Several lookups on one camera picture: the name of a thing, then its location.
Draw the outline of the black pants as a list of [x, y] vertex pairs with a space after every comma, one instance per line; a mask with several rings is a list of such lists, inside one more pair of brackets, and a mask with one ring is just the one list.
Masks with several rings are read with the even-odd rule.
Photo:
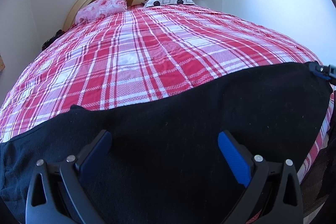
[[[245, 187], [219, 149], [219, 133], [228, 131], [266, 161], [291, 159], [298, 175], [335, 85], [311, 73], [309, 63], [244, 69], [172, 97], [110, 110], [71, 106], [1, 144], [1, 223], [26, 223], [39, 159], [76, 156], [102, 130], [112, 134], [111, 147], [82, 187], [105, 223], [224, 223]], [[59, 209], [82, 223], [64, 185], [58, 187]]]

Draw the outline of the side window curtain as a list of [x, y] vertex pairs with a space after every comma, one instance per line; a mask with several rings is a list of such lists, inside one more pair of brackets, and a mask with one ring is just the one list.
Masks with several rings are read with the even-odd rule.
[[3, 62], [2, 56], [0, 56], [0, 72], [5, 69], [5, 63]]

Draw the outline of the red white plaid bedspread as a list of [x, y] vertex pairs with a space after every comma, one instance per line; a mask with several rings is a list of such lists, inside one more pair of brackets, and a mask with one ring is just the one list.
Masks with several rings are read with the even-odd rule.
[[[77, 105], [89, 111], [172, 97], [231, 73], [318, 57], [236, 16], [188, 5], [135, 8], [75, 24], [22, 73], [1, 107], [1, 144]], [[299, 169], [304, 178], [332, 115]]]

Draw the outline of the dark bundle beside bed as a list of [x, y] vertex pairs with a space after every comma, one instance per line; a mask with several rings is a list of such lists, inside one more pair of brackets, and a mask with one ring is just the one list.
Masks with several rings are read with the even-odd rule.
[[58, 30], [52, 38], [48, 39], [46, 42], [42, 45], [42, 51], [46, 50], [55, 40], [60, 38], [65, 32], [63, 30]]

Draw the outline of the white patterned pillow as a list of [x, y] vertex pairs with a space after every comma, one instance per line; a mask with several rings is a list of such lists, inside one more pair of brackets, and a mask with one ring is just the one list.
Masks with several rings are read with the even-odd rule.
[[144, 8], [166, 5], [195, 5], [193, 0], [147, 0]]

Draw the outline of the pink floral pillow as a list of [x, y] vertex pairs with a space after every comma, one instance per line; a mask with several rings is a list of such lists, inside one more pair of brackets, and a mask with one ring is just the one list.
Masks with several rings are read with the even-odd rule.
[[127, 11], [126, 0], [96, 0], [77, 12], [75, 24], [91, 22], [125, 11]]

